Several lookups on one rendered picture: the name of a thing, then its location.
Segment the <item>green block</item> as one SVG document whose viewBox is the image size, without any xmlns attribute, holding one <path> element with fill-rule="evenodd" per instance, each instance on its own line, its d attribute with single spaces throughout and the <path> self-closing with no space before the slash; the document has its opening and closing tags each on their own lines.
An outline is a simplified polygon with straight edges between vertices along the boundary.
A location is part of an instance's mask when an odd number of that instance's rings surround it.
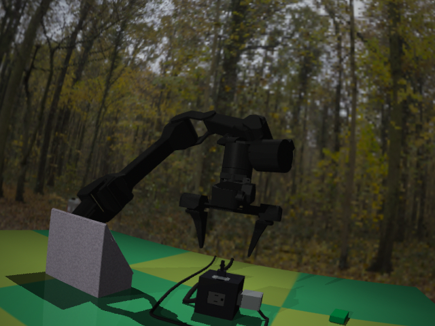
<svg viewBox="0 0 435 326">
<path fill-rule="evenodd" d="M 349 316 L 349 311 L 335 309 L 334 312 L 330 315 L 330 322 L 344 324 Z"/>
</svg>

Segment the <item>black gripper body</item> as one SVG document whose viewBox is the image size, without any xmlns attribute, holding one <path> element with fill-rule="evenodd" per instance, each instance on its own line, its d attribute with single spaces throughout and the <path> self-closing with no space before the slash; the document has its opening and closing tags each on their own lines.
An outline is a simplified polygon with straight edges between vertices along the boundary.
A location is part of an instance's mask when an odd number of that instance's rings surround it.
<svg viewBox="0 0 435 326">
<path fill-rule="evenodd" d="M 248 170 L 238 168 L 222 168 L 220 173 L 220 183 L 227 179 L 229 182 L 243 182 L 243 178 L 252 178 L 252 172 Z M 208 200 L 208 196 L 202 196 L 198 194 L 183 193 L 180 198 L 179 206 L 186 207 L 190 211 L 204 212 L 205 208 L 217 209 L 222 211 L 230 211 L 235 213 L 243 213 L 247 215 L 258 215 L 259 221 L 273 222 L 281 221 L 282 208 L 277 205 L 260 204 L 260 206 L 246 206 L 243 205 L 239 209 L 229 209 L 227 206 L 211 205 L 211 200 Z"/>
</svg>

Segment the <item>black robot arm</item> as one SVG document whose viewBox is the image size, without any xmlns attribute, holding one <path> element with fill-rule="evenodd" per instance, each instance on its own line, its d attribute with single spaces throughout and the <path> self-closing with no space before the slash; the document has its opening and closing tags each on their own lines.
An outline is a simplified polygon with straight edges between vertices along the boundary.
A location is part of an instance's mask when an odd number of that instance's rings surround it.
<svg viewBox="0 0 435 326">
<path fill-rule="evenodd" d="M 190 119 L 203 121 L 207 132 L 198 137 Z M 201 144 L 211 134 L 223 136 L 217 141 L 217 144 L 225 146 L 222 168 L 251 172 L 254 168 L 259 172 L 288 173 L 292 167 L 293 140 L 273 140 L 263 115 L 249 115 L 240 119 L 214 110 L 205 113 L 191 110 L 172 117 L 163 128 L 160 139 L 123 170 L 106 174 L 80 189 L 77 197 L 81 203 L 71 214 L 102 223 L 109 222 L 133 199 L 133 187 L 165 158 L 175 150 Z M 211 205 L 238 209 L 242 204 L 250 206 L 255 195 L 256 184 L 251 183 L 250 178 L 244 177 L 242 183 L 224 179 L 212 186 Z"/>
</svg>

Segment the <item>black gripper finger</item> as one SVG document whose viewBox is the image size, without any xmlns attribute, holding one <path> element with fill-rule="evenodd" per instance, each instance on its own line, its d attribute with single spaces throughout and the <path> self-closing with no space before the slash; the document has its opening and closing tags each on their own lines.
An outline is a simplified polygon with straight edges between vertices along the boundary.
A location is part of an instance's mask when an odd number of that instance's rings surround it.
<svg viewBox="0 0 435 326">
<path fill-rule="evenodd" d="M 254 233 L 251 237 L 251 241 L 248 248 L 248 254 L 247 256 L 250 257 L 251 253 L 253 252 L 260 236 L 262 235 L 263 231 L 266 229 L 267 225 L 273 225 L 274 222 L 263 222 L 263 221 L 256 221 Z"/>
<path fill-rule="evenodd" d="M 186 213 L 191 214 L 195 226 L 196 226 L 196 233 L 198 236 L 198 243 L 200 249 L 203 248 L 205 243 L 205 230 L 206 230 L 206 224 L 207 224 L 207 211 L 204 212 L 198 212 L 198 211 L 190 211 L 186 210 Z"/>
</svg>

